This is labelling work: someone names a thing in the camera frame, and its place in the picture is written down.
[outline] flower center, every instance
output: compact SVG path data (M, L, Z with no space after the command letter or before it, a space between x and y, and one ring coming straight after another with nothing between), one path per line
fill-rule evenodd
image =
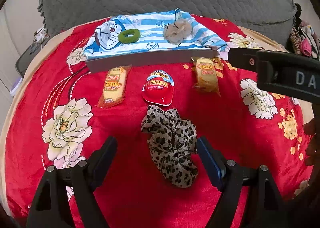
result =
M68 126L69 121L68 120L62 120L59 131L64 132Z

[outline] box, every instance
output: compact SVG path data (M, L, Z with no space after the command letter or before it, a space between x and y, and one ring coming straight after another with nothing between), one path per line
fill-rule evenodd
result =
M191 57L213 58L218 54L217 51L211 49L145 51L99 58L86 61L86 64L91 73L98 73L125 65L144 66L189 63L191 62Z

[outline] blue and white striped fabric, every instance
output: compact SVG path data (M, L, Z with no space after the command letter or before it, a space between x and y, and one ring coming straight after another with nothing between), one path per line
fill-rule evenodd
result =
M192 25L191 35L180 44L169 43L163 37L164 26L185 18ZM138 29L135 43L120 43L118 35L128 29ZM87 60L142 51L166 49L208 49L224 51L227 44L215 32L207 29L187 12L180 9L162 13L120 15L98 26L84 48Z

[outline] mesh scrunchie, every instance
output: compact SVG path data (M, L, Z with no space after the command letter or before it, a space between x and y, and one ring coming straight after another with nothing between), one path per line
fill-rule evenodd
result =
M164 111L149 105L141 131L152 134L147 143L164 178L181 188L191 186L198 175L191 161L191 154L196 154L196 126L190 120L182 120L177 109Z

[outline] red tablecloth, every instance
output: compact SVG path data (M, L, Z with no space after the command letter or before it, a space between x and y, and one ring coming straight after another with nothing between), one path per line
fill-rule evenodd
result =
M229 21L194 17L225 41L252 46L230 35L245 36ZM175 82L168 109L177 108L183 119L196 125L197 136L205 135L226 158L248 167L267 165L287 198L308 178L311 169L305 167L303 157L309 137L303 133L297 101L260 91L255 86L256 73L234 70L225 61L223 70L217 69L223 76L219 77L221 97L192 88L196 82L192 64L189 69L183 64L143 66L129 72L121 104L98 108L107 72L90 74L77 49L102 22L77 27L42 63L17 106L5 151L6 193L15 218L23 222L27 217L46 167L53 163L73 166L89 158L112 135L118 140L118 152L105 182L94 193L110 227L205 227L220 193L211 185L199 156L192 157L199 170L193 185L177 188L152 162L148 136L140 131L147 112L141 90L147 76L157 69L169 73ZM65 147L54 148L53 143ZM246 195L244 188L233 227L240 224ZM81 227L74 196L70 205Z

